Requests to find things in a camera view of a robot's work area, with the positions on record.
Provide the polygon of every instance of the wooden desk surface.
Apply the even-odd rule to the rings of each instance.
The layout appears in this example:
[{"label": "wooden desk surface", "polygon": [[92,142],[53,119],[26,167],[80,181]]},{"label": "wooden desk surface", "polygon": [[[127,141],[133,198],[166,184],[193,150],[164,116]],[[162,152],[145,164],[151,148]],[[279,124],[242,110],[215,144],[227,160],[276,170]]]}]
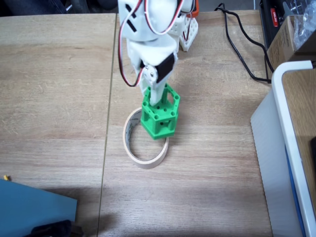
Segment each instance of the wooden desk surface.
[{"label": "wooden desk surface", "polygon": [[99,219],[115,18],[0,18],[0,175],[78,199],[88,236]]},{"label": "wooden desk surface", "polygon": [[[263,41],[259,12],[238,13]],[[98,236],[116,237],[272,236],[250,127],[270,86],[250,79],[222,13],[197,21],[197,38],[179,52],[169,79],[182,96],[176,134],[162,164],[142,170],[122,145],[124,122],[142,96],[120,77],[116,49],[110,80],[115,16],[1,18],[0,174],[79,199],[77,221],[88,236],[97,227]],[[263,52],[234,18],[229,25],[250,69],[263,77]],[[135,78],[126,50],[124,64]],[[135,130],[136,153],[159,151],[161,141]]]},{"label": "wooden desk surface", "polygon": [[316,174],[310,146],[316,137],[316,70],[287,73],[282,81],[316,213]]},{"label": "wooden desk surface", "polygon": [[[249,36],[262,42],[259,12],[238,14]],[[264,77],[262,50],[229,19],[236,47]],[[179,52],[169,79],[181,95],[176,134],[165,160],[151,170],[133,165],[122,144],[124,122],[142,96],[124,84],[115,54],[99,236],[272,236],[250,126],[271,87],[247,74],[226,38],[222,13],[201,13],[197,22],[198,35],[189,52]],[[126,50],[124,55],[134,79]],[[159,152],[161,141],[152,141],[142,127],[135,134],[136,153]]]}]

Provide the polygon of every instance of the blue folder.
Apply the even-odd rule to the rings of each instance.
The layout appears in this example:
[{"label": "blue folder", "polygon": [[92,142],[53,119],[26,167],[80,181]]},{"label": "blue folder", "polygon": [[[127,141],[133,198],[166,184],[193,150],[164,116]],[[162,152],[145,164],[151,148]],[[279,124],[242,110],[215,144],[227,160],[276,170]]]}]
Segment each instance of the blue folder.
[{"label": "blue folder", "polygon": [[22,237],[37,226],[75,221],[77,200],[0,180],[0,237]]}]

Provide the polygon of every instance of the green hexagonal block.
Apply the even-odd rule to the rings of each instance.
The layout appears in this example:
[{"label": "green hexagonal block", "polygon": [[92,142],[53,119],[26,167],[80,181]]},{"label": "green hexagonal block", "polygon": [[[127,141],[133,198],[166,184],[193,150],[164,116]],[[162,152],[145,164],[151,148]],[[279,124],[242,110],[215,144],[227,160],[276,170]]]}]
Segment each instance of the green hexagonal block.
[{"label": "green hexagonal block", "polygon": [[[155,106],[151,106],[150,90],[148,87],[144,96],[141,124],[154,140],[173,136],[178,121],[180,96],[166,84],[161,100]],[[173,97],[173,103],[168,100],[168,94]]]}]

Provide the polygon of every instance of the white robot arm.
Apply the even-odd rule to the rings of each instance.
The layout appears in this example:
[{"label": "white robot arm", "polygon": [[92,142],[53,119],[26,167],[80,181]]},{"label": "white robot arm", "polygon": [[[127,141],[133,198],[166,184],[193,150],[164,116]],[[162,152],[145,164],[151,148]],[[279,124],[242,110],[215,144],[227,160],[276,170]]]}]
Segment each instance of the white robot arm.
[{"label": "white robot arm", "polygon": [[[167,33],[181,14],[191,14],[194,7],[195,0],[118,0],[120,72],[129,86],[139,85],[143,95],[148,86],[151,88],[152,106],[160,101],[166,81],[178,60],[178,42]],[[122,38],[126,38],[127,53],[138,75],[134,84],[129,83],[124,75]]]}]

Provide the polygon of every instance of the tape roll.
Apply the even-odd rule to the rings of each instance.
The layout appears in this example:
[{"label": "tape roll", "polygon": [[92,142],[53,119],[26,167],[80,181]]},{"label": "tape roll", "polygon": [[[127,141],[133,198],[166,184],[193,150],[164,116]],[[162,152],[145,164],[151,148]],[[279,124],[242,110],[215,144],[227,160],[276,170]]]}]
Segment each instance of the tape roll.
[{"label": "tape roll", "polygon": [[159,153],[158,156],[151,160],[141,160],[137,158],[131,151],[129,147],[129,140],[130,140],[130,134],[133,130],[133,128],[140,122],[140,119],[142,117],[142,108],[138,108],[134,110],[127,118],[124,130],[123,130],[123,143],[124,148],[128,154],[128,156],[132,159],[132,161],[140,168],[142,169],[151,169],[159,165],[164,157],[166,156],[168,145],[169,145],[169,138],[167,137],[165,139],[162,151]]}]

